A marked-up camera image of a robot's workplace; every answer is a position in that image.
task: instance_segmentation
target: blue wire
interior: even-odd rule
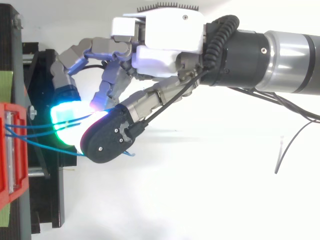
[[[77,119],[72,119],[69,121],[61,121],[61,122],[57,122],[57,123],[50,123],[50,124],[45,124],[45,125],[36,125],[36,126],[25,126],[25,125],[12,125],[12,124],[6,124],[6,127],[10,127],[10,128],[17,128],[17,129],[45,129],[45,128],[50,128],[50,127],[54,127],[55,125],[60,125],[60,124],[69,124],[69,123],[73,123],[73,122],[77,122],[83,119],[86,119],[88,117],[90,117],[92,114],[87,115],[87,116],[83,116]]]
[[[30,141],[30,140],[28,140],[28,139],[26,139],[26,138],[24,138],[22,136],[17,135],[14,131],[12,131],[7,126],[5,127],[5,129],[12,134],[12,136],[10,136],[10,137],[18,138],[18,139],[20,139],[22,141],[25,141],[28,144],[32,144],[32,145],[37,146],[39,148],[48,149],[48,150],[56,151],[56,152],[63,153],[63,154],[69,154],[69,155],[73,155],[73,156],[81,156],[81,157],[85,156],[83,154],[74,153],[74,152],[71,152],[71,151],[65,151],[65,150],[61,150],[61,149],[55,148],[55,147],[46,146],[46,145],[42,145],[42,144],[34,142],[34,141]]]
[[[37,133],[37,134],[30,134],[30,135],[17,135],[17,136],[22,137],[22,138],[27,138],[27,139],[38,138],[38,137],[43,137],[43,136],[55,134],[58,131],[61,131],[61,130],[67,129],[67,128],[71,128],[71,127],[75,127],[75,126],[79,126],[80,124],[81,123],[75,123],[75,124],[70,124],[68,126],[64,126],[59,129],[52,130],[52,131],[46,131],[46,132],[41,132],[41,133]],[[14,135],[10,135],[10,134],[6,134],[5,136],[6,137],[15,137]]]

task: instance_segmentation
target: white wall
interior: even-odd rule
[[[111,19],[146,1],[11,0],[24,15],[24,41],[59,53],[85,37],[108,37]],[[198,0],[208,22],[234,14],[240,29],[320,36],[315,0]],[[83,99],[101,71],[76,76]],[[126,92],[147,83],[134,82]],[[84,89],[92,94],[85,95]],[[285,95],[319,111],[319,97]],[[80,157],[64,171],[65,224],[33,240],[286,240],[320,238],[320,160],[316,124],[287,153],[278,175],[280,136],[286,144],[305,124],[283,107],[222,87],[199,87],[140,136],[131,153],[102,165]]]

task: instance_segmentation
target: robotic finger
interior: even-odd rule
[[[199,84],[320,95],[320,37],[237,30],[233,15],[204,25],[197,10],[173,3],[140,8],[114,18],[111,39],[86,38],[58,57],[51,67],[57,103],[80,100],[71,76],[88,58],[108,61],[91,106],[111,109],[86,125],[78,151],[96,163],[116,158]],[[132,78],[157,83],[119,103]]]

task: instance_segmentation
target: metal rod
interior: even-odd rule
[[[22,55],[23,65],[31,65],[33,58],[34,58],[33,54],[23,54]]]
[[[35,177],[44,177],[45,173],[42,170],[41,167],[29,167],[28,168],[28,176],[29,178],[35,178]]]

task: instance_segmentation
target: coiled black cable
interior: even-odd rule
[[[231,35],[237,30],[240,21],[239,18],[234,15],[226,15],[218,18],[214,21],[214,23],[221,24],[221,27],[208,44],[203,57],[203,66],[209,70],[212,70],[216,67],[217,59],[221,54],[224,45]]]

